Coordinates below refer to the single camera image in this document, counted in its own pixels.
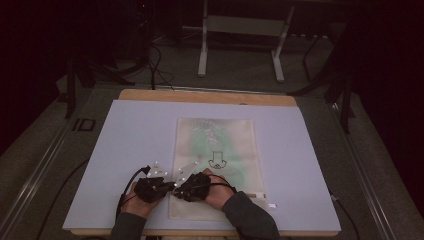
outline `desk leg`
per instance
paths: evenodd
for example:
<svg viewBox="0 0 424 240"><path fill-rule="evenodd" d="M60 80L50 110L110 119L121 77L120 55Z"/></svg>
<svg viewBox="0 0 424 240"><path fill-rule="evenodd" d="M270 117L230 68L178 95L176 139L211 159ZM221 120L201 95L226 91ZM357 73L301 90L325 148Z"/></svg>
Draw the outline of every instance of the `desk leg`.
<svg viewBox="0 0 424 240"><path fill-rule="evenodd" d="M271 51L271 57L272 57L272 62L274 64L274 70L275 70L275 76L277 78L277 82L284 81L283 69L281 67L281 61L280 61L280 54L281 54L281 49L283 48L284 41L286 40L286 37L287 37L287 32L289 30L290 21L292 19L293 13L294 13L294 6L290 8L286 21L284 22L284 26L280 34L280 41L278 43L277 48Z"/></svg>
<svg viewBox="0 0 424 240"><path fill-rule="evenodd" d="M199 77L206 76L206 63L208 60L208 1L203 1L203 28L202 28L202 49L200 51L199 71L197 75Z"/></svg>

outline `background desk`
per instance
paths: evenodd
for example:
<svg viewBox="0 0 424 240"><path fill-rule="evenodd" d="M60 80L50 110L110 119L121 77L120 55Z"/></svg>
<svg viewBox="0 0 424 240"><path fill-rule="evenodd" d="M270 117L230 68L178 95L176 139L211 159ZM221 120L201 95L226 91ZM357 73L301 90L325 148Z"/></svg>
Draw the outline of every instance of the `background desk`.
<svg viewBox="0 0 424 240"><path fill-rule="evenodd" d="M293 98L125 90L120 99L153 101L114 102L64 229L81 235L108 234L113 227L119 195L132 174L155 161L165 169L172 169L175 147L172 136L176 134L176 120L204 117L254 120L267 198L270 203L277 204L277 209L271 210L270 214L281 235L331 236L340 231L303 117ZM187 101L230 104L182 103ZM273 106L239 106L253 103ZM149 218L143 234L237 234L228 222L170 220L168 207L165 199Z"/></svg>

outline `sleeve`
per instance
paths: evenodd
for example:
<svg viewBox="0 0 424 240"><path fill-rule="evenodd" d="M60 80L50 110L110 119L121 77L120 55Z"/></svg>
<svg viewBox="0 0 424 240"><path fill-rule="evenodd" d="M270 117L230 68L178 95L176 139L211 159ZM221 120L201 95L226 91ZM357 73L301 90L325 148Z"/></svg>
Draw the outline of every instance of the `sleeve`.
<svg viewBox="0 0 424 240"><path fill-rule="evenodd" d="M228 199L222 211L239 232L240 239L280 238L272 216L254 204L244 192L238 192Z"/></svg>
<svg viewBox="0 0 424 240"><path fill-rule="evenodd" d="M112 228L110 240L139 240L147 219L122 212Z"/></svg>

